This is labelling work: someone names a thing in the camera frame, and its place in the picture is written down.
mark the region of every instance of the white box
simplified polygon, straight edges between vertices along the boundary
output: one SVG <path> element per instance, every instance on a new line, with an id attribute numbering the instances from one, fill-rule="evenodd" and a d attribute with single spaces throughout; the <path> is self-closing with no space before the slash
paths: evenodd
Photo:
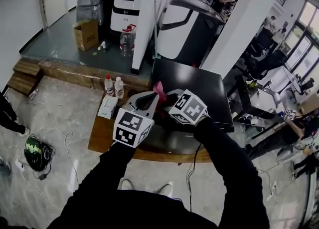
<path id="1" fill-rule="evenodd" d="M 111 119 L 117 103 L 118 99 L 116 97 L 105 95 L 100 106 L 98 116 Z"/>
<path id="2" fill-rule="evenodd" d="M 175 105 L 169 111 L 172 118 L 181 124 L 196 124 L 207 106 L 201 101 L 199 97 L 185 90 Z"/>
<path id="3" fill-rule="evenodd" d="M 113 139 L 129 147 L 137 147 L 149 134 L 154 120 L 120 108 Z"/>

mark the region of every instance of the window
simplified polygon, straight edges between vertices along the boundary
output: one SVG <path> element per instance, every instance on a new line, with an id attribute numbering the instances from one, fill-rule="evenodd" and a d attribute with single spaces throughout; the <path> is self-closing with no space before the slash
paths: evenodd
<path id="1" fill-rule="evenodd" d="M 299 22 L 305 27 L 307 27 L 309 22 L 311 21 L 311 18 L 314 15 L 315 10 L 316 10 L 316 7 L 314 5 L 312 5 L 309 2 L 306 2 L 303 12 L 299 17 Z"/>
<path id="2" fill-rule="evenodd" d="M 311 21 L 309 28 L 316 39 L 319 39 L 319 10 L 316 11 L 314 19 Z"/>
<path id="3" fill-rule="evenodd" d="M 300 63 L 300 65 L 297 67 L 297 69 L 294 71 L 294 74 L 298 74 L 301 77 L 304 77 L 308 71 L 311 69 L 311 67 L 317 62 L 319 58 L 319 50 L 314 46 L 309 51 L 309 53 L 305 56 L 304 60 Z M 317 81 L 319 80 L 319 74 L 318 70 L 314 68 L 313 71 L 311 71 L 310 75 L 312 78 L 315 78 Z"/>
<path id="4" fill-rule="evenodd" d="M 302 35 L 303 31 L 295 25 L 285 40 L 285 47 L 287 48 L 288 54 L 289 51 L 291 51 L 291 49 L 298 43 Z"/>
<path id="5" fill-rule="evenodd" d="M 297 62 L 303 57 L 310 45 L 311 41 L 305 36 L 286 63 L 286 66 L 289 70 L 292 69 L 297 64 Z"/>

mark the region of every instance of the pink cloth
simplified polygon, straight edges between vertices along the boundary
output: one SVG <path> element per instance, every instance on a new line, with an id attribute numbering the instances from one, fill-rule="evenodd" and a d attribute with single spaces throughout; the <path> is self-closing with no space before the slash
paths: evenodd
<path id="1" fill-rule="evenodd" d="M 167 96 L 164 93 L 162 83 L 161 82 L 156 83 L 153 87 L 153 91 L 159 95 L 159 101 L 158 101 L 158 105 L 156 106 L 156 110 L 162 114 L 161 109 L 160 109 L 161 105 L 163 104 L 163 102 L 165 102 L 167 100 Z"/>

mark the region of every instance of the water bottle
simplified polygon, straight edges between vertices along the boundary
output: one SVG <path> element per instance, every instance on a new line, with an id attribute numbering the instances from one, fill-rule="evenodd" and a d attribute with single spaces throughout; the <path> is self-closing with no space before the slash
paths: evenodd
<path id="1" fill-rule="evenodd" d="M 107 75 L 104 80 L 105 92 L 107 95 L 113 96 L 113 81 L 110 78 L 110 75 Z"/>
<path id="2" fill-rule="evenodd" d="M 135 47 L 135 36 L 136 33 L 134 28 L 136 26 L 130 24 L 127 28 L 123 29 L 121 38 L 120 38 L 120 49 L 121 55 L 124 57 L 132 57 Z"/>
<path id="3" fill-rule="evenodd" d="M 119 76 L 116 78 L 116 82 L 114 83 L 114 88 L 115 88 L 115 96 L 118 97 L 119 99 L 122 99 L 124 96 L 124 83 Z"/>

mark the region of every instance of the gray floor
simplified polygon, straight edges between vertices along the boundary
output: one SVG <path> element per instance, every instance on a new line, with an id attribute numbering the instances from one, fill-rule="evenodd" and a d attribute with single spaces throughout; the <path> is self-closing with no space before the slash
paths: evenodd
<path id="1" fill-rule="evenodd" d="M 119 44 L 107 40 L 106 50 L 98 51 L 93 47 L 85 52 L 76 46 L 72 24 L 76 22 L 76 9 L 67 13 L 51 27 L 47 28 L 22 52 L 21 56 L 31 59 L 55 59 L 88 67 L 107 69 L 110 71 L 131 74 L 132 58 L 121 56 Z M 152 66 L 143 61 L 139 77 L 149 79 Z"/>
<path id="2" fill-rule="evenodd" d="M 99 153 L 87 149 L 90 133 L 102 91 L 44 77 L 39 84 L 39 93 L 33 102 L 46 104 L 48 111 L 63 134 L 71 131 L 73 136 L 66 139 L 70 159 L 77 169 L 79 181 L 99 162 Z M 33 171 L 26 167 L 20 172 L 14 164 L 15 159 L 25 162 L 20 150 L 24 149 L 26 137 L 0 127 L 0 155 L 12 164 L 11 179 L 0 180 L 0 215 L 11 225 L 28 228 L 46 228 L 61 213 L 67 199 L 77 189 L 75 173 L 68 159 L 63 135 L 55 128 L 42 104 L 26 104 L 23 96 L 9 90 L 7 97 L 22 122 L 44 142 L 56 149 L 52 160 L 52 171 L 40 181 Z M 256 144 L 261 139 L 249 140 L 255 132 L 244 132 L 240 125 L 230 136 L 240 146 L 245 143 Z M 276 165 L 276 152 L 268 153 L 254 160 L 258 169 L 267 170 Z M 127 167 L 125 178 L 130 179 L 138 190 L 155 191 L 167 182 L 173 184 L 174 198 L 181 198 L 189 208 L 189 193 L 185 176 L 190 164 L 178 166 L 176 163 L 132 160 Z M 279 164 L 266 173 L 263 180 L 264 204 L 272 229 L 297 229 L 302 219 L 306 203 L 308 181 L 306 176 L 292 181 L 291 164 Z M 196 164 L 191 179 L 193 211 L 201 216 L 220 222 L 226 189 L 222 177 L 212 163 Z M 277 182 L 277 195 L 267 201 L 269 184 Z"/>

